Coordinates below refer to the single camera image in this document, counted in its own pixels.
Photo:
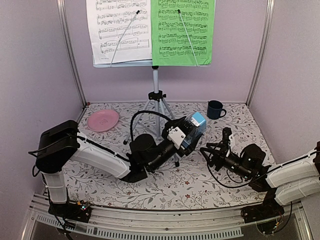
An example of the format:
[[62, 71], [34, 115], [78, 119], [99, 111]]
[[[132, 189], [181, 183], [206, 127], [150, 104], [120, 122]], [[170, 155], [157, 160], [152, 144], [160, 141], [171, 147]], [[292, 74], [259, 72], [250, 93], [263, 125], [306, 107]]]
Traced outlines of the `blue metronome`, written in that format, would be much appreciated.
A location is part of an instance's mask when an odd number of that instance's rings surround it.
[[185, 134], [182, 146], [187, 149], [192, 144], [197, 144], [199, 138], [205, 133], [207, 121], [200, 112], [187, 116], [180, 128]]

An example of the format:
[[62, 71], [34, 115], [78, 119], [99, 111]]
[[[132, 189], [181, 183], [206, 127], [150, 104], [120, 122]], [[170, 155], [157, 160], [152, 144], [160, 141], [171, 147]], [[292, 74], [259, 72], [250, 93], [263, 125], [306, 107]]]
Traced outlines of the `light blue music stand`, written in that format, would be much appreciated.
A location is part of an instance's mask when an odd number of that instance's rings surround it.
[[151, 59], [149, 60], [138, 60], [138, 61], [129, 61], [129, 62], [119, 62], [114, 64], [94, 64], [95, 66], [104, 66], [104, 67], [117, 67], [117, 66], [151, 66], [153, 71], [153, 91], [148, 95], [148, 102], [154, 103], [154, 108], [157, 112], [165, 114], [170, 111], [169, 106], [165, 100], [165, 94], [159, 89], [159, 77], [158, 69], [160, 66], [153, 65], [152, 60], [152, 50], [151, 50]]

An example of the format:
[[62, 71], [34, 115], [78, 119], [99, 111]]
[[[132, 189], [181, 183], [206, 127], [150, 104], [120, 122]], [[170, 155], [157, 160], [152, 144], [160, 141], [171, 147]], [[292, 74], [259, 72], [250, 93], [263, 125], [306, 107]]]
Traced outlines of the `green paper sheet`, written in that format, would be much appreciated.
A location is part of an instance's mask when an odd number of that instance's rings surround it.
[[216, 2], [152, 0], [150, 3], [152, 64], [191, 67], [210, 65]]

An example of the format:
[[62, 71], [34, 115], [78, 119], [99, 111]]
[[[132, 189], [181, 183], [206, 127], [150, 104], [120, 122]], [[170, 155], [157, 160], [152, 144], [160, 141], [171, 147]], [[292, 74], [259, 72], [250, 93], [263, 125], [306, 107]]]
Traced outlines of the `white sheet music page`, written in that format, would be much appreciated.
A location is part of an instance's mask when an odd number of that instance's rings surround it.
[[87, 0], [86, 15], [95, 65], [152, 58], [149, 0]]

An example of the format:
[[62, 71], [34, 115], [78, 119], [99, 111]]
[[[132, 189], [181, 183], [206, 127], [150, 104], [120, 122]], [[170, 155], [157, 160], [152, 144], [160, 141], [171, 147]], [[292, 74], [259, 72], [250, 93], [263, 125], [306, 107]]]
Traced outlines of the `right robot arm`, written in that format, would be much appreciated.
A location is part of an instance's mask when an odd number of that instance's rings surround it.
[[320, 147], [276, 165], [264, 165], [266, 153], [256, 144], [246, 146], [240, 155], [228, 143], [208, 143], [200, 148], [209, 171], [221, 168], [236, 174], [256, 192], [265, 192], [258, 213], [269, 218], [278, 207], [317, 194], [320, 191]]

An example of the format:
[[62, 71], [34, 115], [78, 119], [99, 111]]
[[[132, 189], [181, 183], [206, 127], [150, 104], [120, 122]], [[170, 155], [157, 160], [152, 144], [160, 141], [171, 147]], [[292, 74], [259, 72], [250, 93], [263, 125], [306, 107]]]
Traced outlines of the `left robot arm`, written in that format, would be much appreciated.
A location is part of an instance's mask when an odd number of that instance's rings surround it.
[[136, 183], [174, 155], [182, 158], [192, 153], [205, 129], [205, 124], [193, 118], [169, 120], [162, 131], [162, 142], [156, 144], [152, 135], [141, 134], [130, 142], [128, 157], [123, 157], [90, 140], [74, 120], [68, 120], [43, 132], [38, 149], [28, 154], [36, 158], [35, 166], [44, 176], [50, 202], [63, 217], [70, 217], [75, 210], [62, 173], [69, 160], [103, 170], [123, 182]]

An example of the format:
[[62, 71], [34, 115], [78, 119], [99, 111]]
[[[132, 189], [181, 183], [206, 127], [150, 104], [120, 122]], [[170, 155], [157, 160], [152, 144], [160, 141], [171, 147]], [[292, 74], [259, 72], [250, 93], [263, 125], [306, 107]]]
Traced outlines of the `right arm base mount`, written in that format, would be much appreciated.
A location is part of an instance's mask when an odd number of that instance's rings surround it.
[[273, 219], [272, 221], [262, 222], [256, 225], [257, 230], [265, 236], [273, 235], [282, 229], [280, 224], [282, 223], [284, 213], [284, 208], [274, 200], [267, 200], [261, 204], [246, 206], [240, 211], [245, 223], [279, 217], [279, 219]]

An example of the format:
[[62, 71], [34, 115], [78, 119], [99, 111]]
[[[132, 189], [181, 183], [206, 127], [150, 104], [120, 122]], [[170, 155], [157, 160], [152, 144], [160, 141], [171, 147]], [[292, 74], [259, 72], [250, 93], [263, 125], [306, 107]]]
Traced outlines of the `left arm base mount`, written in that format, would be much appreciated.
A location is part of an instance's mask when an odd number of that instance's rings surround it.
[[88, 202], [69, 202], [63, 204], [49, 202], [48, 213], [67, 220], [88, 223], [91, 217], [92, 209]]

